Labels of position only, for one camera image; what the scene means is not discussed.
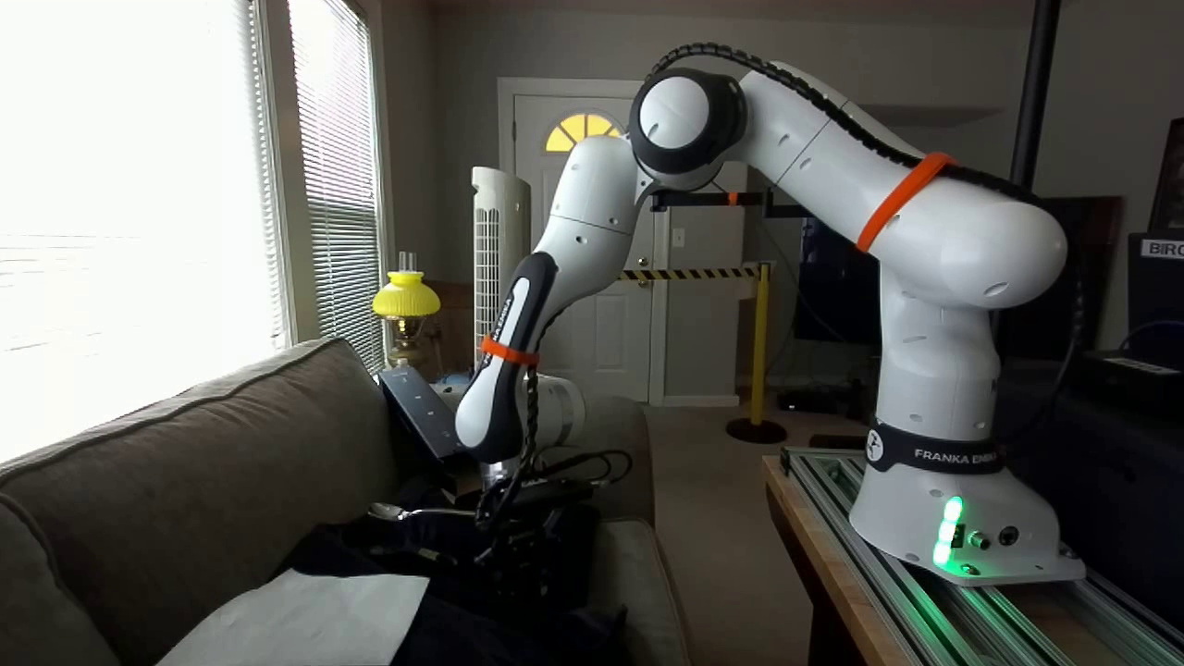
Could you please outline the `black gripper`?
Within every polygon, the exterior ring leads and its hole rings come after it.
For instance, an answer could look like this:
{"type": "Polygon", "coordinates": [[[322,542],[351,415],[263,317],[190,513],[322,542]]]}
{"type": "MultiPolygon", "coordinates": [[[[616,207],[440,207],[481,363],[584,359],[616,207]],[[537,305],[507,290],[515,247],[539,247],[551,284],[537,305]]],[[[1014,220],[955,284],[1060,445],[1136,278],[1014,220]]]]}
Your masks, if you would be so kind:
{"type": "Polygon", "coordinates": [[[537,468],[523,458],[500,458],[481,468],[481,500],[479,500],[479,521],[500,527],[507,519],[523,519],[537,511],[535,480],[537,468]]]}

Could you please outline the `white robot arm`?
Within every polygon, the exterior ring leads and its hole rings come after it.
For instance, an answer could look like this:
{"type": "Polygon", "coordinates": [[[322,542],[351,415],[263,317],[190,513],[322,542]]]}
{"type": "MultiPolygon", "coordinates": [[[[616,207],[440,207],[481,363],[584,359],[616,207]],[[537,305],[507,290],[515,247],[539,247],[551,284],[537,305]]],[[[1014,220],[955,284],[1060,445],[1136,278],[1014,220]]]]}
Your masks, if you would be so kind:
{"type": "Polygon", "coordinates": [[[623,138],[580,142],[549,222],[517,263],[498,332],[457,410],[479,463],[527,445],[523,375],[551,321],[623,278],[637,210],[699,191],[728,163],[776,184],[849,243],[833,295],[879,342],[875,422],[849,527],[950,583],[1077,581],[1054,507],[997,445],[993,317],[1040,299],[1067,271],[1060,220],[1024,190],[922,152],[824,83],[722,43],[666,51],[623,138]]]}

